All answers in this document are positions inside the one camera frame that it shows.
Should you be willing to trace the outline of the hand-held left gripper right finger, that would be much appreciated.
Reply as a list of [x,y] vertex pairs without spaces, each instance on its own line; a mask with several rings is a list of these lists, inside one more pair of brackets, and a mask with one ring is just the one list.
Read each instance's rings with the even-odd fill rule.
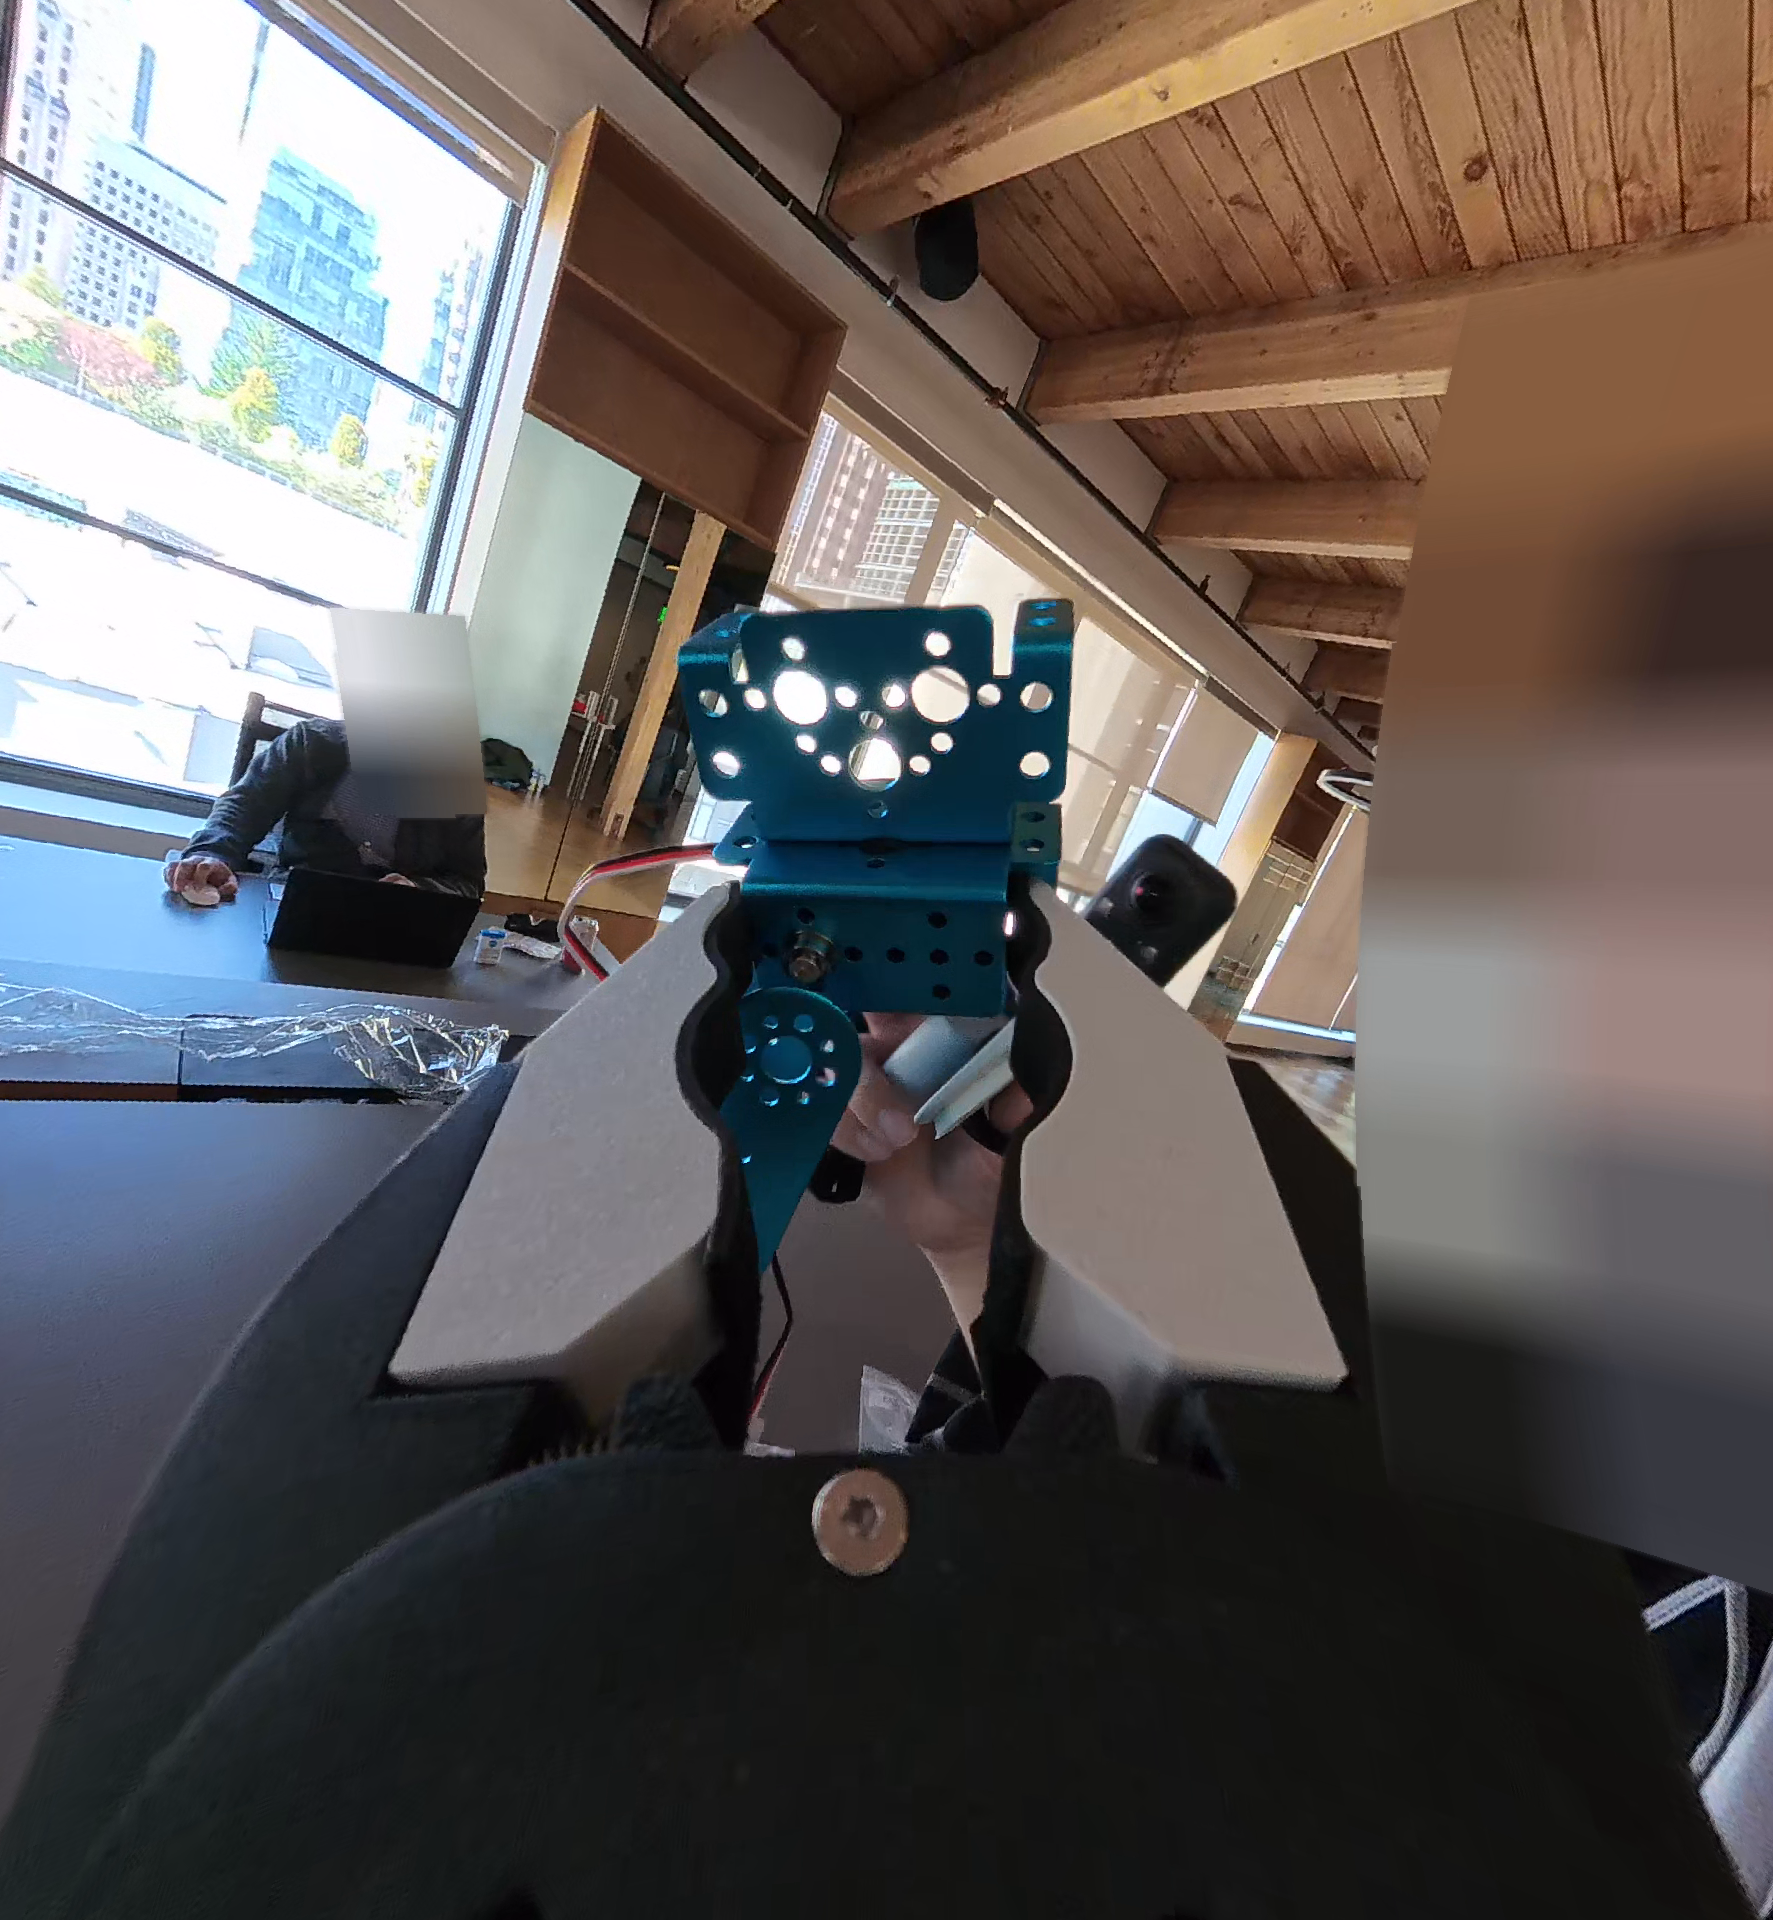
[[1017,914],[1017,1086],[978,1390],[912,1449],[1002,1449],[1050,1382],[1123,1449],[1347,1449],[1349,1363],[1226,1051],[1042,880]]

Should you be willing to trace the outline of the tall city view window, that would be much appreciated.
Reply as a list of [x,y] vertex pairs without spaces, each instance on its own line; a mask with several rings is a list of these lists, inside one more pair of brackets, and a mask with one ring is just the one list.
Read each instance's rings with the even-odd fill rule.
[[444,606],[533,185],[405,4],[0,4],[0,766],[215,792]]

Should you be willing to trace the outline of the wooden wall shelf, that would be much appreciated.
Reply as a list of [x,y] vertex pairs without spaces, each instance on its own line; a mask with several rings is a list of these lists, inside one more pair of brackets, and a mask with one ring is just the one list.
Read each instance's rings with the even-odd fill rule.
[[527,415],[776,552],[847,326],[601,109],[542,219]]

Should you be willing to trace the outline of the dark desk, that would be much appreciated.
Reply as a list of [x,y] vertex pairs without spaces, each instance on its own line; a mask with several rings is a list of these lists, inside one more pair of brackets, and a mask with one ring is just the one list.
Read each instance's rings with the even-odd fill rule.
[[[173,984],[216,983],[226,1009],[243,1007],[269,988],[434,1004],[504,1023],[524,1040],[515,1057],[589,992],[586,978],[568,974],[551,959],[526,953],[502,959],[494,968],[480,968],[474,964],[474,935],[448,971],[272,951],[266,933],[280,893],[280,880],[249,874],[240,880],[236,903],[197,910],[168,893],[161,868],[152,859],[0,836],[0,964],[35,968],[36,977],[68,984],[111,972],[164,977]],[[22,1093],[5,1100],[186,1098],[115,1100],[107,1090],[64,1089],[45,1100]]]

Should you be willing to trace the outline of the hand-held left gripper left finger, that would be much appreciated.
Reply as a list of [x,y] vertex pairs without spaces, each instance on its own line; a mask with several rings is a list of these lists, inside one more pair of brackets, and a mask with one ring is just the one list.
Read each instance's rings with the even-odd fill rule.
[[719,884],[527,1049],[391,1363],[405,1387],[542,1382],[591,1423],[690,1382],[752,1417],[763,1257],[723,1103],[752,935]]

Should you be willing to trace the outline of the black laptop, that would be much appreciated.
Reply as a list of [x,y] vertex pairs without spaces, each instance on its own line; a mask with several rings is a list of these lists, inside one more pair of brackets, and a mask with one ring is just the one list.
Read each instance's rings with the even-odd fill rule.
[[479,917],[480,906],[463,894],[299,868],[284,879],[266,946],[348,963],[448,971]]

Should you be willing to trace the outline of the crumpled clear plastic wrap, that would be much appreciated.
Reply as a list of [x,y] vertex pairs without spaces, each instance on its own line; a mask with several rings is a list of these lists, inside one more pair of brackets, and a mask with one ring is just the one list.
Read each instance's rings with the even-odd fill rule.
[[448,1103],[524,1040],[466,1009],[266,991],[223,1007],[216,983],[0,964],[0,1098],[339,1100]]

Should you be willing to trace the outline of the blue metal servo bracket assembly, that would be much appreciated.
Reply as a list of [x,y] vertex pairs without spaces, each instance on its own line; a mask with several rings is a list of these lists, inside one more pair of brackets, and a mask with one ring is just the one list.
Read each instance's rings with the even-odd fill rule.
[[1054,880],[1075,614],[1026,599],[1010,656],[978,606],[738,610],[679,651],[707,791],[739,804],[741,1061],[721,1103],[761,1265],[855,1089],[866,1014],[1008,1002],[1010,893]]

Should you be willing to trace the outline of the person's right hand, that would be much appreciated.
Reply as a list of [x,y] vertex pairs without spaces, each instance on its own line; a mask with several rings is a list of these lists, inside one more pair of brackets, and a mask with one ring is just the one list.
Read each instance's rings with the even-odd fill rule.
[[832,1144],[863,1166],[863,1199],[921,1251],[969,1332],[988,1289],[1002,1156],[964,1128],[940,1141],[918,1125],[913,1105],[872,1070]]

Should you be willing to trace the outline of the black round ceiling speaker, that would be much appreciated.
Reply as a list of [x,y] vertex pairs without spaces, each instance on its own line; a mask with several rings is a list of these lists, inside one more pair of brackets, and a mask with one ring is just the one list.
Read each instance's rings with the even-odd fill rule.
[[926,207],[912,229],[918,286],[923,301],[964,301],[981,281],[978,221],[970,197]]

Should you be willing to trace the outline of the light wooden post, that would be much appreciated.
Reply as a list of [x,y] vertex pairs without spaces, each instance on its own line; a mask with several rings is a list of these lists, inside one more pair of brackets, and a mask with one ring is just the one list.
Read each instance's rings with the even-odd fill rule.
[[668,608],[644,670],[634,716],[610,777],[602,812],[602,836],[613,843],[619,843],[630,829],[634,806],[676,687],[679,651],[699,623],[726,533],[728,527],[721,521],[705,510],[695,510],[675,573]]

